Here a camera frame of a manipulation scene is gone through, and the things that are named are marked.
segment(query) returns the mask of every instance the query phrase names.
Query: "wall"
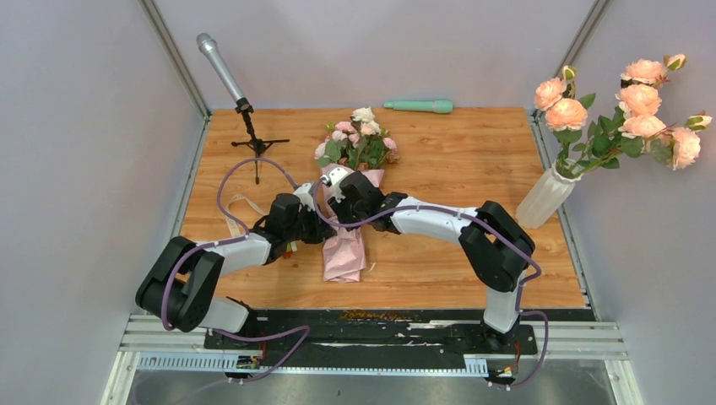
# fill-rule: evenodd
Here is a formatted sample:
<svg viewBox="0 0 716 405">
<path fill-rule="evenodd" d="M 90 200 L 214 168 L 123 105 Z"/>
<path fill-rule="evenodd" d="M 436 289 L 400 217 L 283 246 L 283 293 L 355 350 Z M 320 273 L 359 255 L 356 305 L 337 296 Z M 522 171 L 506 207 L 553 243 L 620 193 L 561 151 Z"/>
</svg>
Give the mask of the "wall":
<svg viewBox="0 0 716 405">
<path fill-rule="evenodd" d="M 0 3 L 2 403 L 96 404 L 201 120 L 138 2 Z"/>
<path fill-rule="evenodd" d="M 658 116 L 669 125 L 704 108 L 714 115 L 715 14 L 705 0 L 612 2 L 576 62 L 579 94 L 598 92 L 589 114 L 611 116 L 629 62 L 685 53 L 689 63 L 660 90 Z M 649 405 L 713 402 L 714 137 L 702 135 L 701 157 L 686 170 L 622 158 L 619 170 L 586 175 L 567 199 L 594 300 L 619 322 Z"/>
<path fill-rule="evenodd" d="M 438 97 L 462 106 L 530 106 L 534 83 L 554 73 L 591 6 L 567 0 L 157 3 L 213 108 L 232 105 L 198 51 L 196 36 L 204 31 L 259 107 Z"/>
</svg>

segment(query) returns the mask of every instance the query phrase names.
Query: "gray floor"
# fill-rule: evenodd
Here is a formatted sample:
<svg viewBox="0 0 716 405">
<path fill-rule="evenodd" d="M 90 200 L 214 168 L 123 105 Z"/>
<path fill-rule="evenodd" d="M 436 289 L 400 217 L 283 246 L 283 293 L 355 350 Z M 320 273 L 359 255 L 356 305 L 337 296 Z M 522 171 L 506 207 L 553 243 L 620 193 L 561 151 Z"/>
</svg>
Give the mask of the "gray floor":
<svg viewBox="0 0 716 405">
<path fill-rule="evenodd" d="M 523 377 L 531 368 L 521 362 Z M 215 381 L 220 373 L 156 371 L 135 379 L 139 405 L 167 405 Z M 351 375 L 270 375 L 238 386 L 221 384 L 181 402 L 205 404 L 616 404 L 604 363 L 547 360 L 529 385 L 510 392 L 488 388 L 482 379 L 465 377 L 385 377 Z M 130 396 L 127 404 L 133 404 Z"/>
</svg>

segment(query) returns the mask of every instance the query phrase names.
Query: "wooden tabletop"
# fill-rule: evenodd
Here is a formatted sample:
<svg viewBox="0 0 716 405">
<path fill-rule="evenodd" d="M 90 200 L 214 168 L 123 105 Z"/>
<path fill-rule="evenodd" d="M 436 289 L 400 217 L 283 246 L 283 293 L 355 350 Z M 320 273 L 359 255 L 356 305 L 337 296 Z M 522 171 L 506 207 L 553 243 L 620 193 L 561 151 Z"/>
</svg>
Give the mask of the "wooden tabletop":
<svg viewBox="0 0 716 405">
<path fill-rule="evenodd" d="M 351 109 L 260 110 L 252 118 L 264 140 L 289 138 L 265 154 L 298 182 L 315 181 L 320 171 L 313 151 L 329 122 L 345 121 Z M 387 165 L 381 189 L 405 192 L 422 201 L 454 207 L 500 203 L 514 214 L 542 173 L 532 133 L 520 108 L 464 108 L 449 115 L 374 109 L 376 121 L 398 142 L 400 162 Z M 230 235 L 215 205 L 228 169 L 252 157 L 247 147 L 231 147 L 248 136 L 234 111 L 216 111 L 189 200 L 182 235 L 215 240 Z M 289 184 L 273 166 L 261 164 L 261 184 L 253 165 L 228 181 L 223 201 L 240 193 L 268 211 Z M 232 213 L 253 224 L 259 215 L 244 202 Z M 572 260 L 558 219 L 528 230 L 544 275 L 528 283 L 525 307 L 583 307 Z M 476 308 L 485 306 L 485 285 L 475 276 L 462 249 L 422 235 L 393 235 L 363 227 L 368 268 L 359 283 L 322 280 L 321 246 L 299 243 L 289 259 L 251 267 L 220 279 L 216 294 L 263 308 Z"/>
</svg>

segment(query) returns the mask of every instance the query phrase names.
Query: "black and white robotic arm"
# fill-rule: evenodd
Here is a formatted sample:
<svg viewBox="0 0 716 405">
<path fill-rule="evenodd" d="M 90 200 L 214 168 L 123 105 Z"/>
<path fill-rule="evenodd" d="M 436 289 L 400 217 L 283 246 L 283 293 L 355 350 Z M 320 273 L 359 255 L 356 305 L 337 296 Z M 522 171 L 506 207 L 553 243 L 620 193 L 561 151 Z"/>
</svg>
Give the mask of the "black and white robotic arm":
<svg viewBox="0 0 716 405">
<path fill-rule="evenodd" d="M 509 338 L 517 324 L 519 281 L 527 262 L 499 240 L 490 240 L 488 232 L 478 224 L 454 214 L 481 219 L 531 257 L 534 242 L 502 206 L 486 202 L 480 208 L 452 208 L 400 192 L 385 195 L 360 172 L 349 173 L 343 168 L 331 170 L 321 181 L 333 191 L 328 205 L 342 224 L 360 223 L 391 208 L 412 207 L 386 213 L 368 224 L 378 231 L 426 235 L 461 246 L 475 274 L 487 287 L 483 322 L 498 341 L 500 337 Z M 245 240 L 215 244 L 194 253 L 179 269 L 180 274 L 187 275 L 186 281 L 176 280 L 171 286 L 169 323 L 184 332 L 196 327 L 239 332 L 249 308 L 238 301 L 214 297 L 219 277 L 245 267 L 270 264 L 286 252 L 292 241 L 316 244 L 335 235 L 314 207 L 312 188 L 312 183 L 305 183 L 292 194 L 279 194 L 268 215 L 253 226 Z M 137 305 L 159 316 L 172 268 L 197 245 L 202 242 L 181 236 L 171 239 L 139 288 Z"/>
</svg>

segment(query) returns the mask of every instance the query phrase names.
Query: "silver microphone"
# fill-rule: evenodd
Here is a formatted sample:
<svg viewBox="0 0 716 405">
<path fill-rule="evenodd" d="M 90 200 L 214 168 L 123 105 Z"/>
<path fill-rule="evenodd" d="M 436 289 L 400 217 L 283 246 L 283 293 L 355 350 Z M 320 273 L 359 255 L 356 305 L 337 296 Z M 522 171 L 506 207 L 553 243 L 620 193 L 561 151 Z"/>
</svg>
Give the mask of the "silver microphone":
<svg viewBox="0 0 716 405">
<path fill-rule="evenodd" d="M 209 34 L 202 33 L 197 36 L 197 45 L 199 50 L 209 59 L 211 66 L 214 67 L 216 74 L 219 75 L 221 83 L 224 84 L 231 98 L 236 102 L 240 110 L 246 110 L 250 108 L 246 96 L 241 91 L 239 84 L 236 83 L 234 76 L 231 75 L 231 71 L 224 63 L 224 59 L 219 54 L 219 47 L 216 45 L 216 41 L 211 38 Z"/>
</svg>

